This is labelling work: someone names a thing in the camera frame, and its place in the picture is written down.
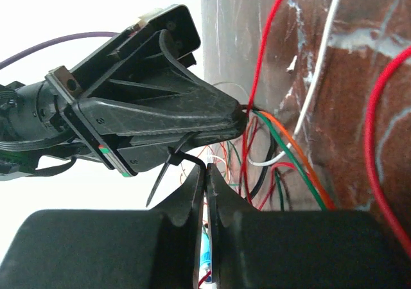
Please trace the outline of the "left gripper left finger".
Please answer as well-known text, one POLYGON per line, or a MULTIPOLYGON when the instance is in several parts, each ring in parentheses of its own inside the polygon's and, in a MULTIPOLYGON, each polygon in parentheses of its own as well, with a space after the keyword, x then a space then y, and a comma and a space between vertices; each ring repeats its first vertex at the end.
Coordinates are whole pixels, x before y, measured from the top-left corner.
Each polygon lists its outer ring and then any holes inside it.
POLYGON ((197 288, 206 168, 149 210, 29 215, 2 263, 2 288, 197 288))

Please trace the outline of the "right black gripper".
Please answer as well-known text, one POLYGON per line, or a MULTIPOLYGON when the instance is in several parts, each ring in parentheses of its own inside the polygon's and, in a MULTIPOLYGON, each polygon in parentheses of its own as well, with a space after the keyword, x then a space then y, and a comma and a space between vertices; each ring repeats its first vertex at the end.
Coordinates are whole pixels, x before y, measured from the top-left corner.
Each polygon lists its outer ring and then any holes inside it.
POLYGON ((189 71, 200 38, 175 4, 127 28, 72 69, 15 86, 15 174, 52 176, 77 159, 124 177, 190 151, 235 139, 239 102, 189 71))

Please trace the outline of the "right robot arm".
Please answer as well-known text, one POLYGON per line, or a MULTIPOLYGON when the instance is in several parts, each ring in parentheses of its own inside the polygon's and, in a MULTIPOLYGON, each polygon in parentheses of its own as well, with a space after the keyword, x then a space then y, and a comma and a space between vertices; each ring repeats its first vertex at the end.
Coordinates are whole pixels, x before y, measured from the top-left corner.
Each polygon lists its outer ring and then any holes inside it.
POLYGON ((235 139, 240 103, 190 71, 200 37, 174 4, 115 34, 71 69, 1 88, 1 154, 7 172, 44 155, 103 163, 132 177, 182 152, 235 139))

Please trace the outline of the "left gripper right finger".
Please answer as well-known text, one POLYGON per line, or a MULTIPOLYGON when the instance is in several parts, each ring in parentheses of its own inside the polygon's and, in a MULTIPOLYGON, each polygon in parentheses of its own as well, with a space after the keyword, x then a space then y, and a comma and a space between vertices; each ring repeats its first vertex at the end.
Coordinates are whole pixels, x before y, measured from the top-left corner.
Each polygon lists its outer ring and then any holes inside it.
POLYGON ((409 288, 360 211, 260 211, 207 167, 211 275, 219 288, 409 288))

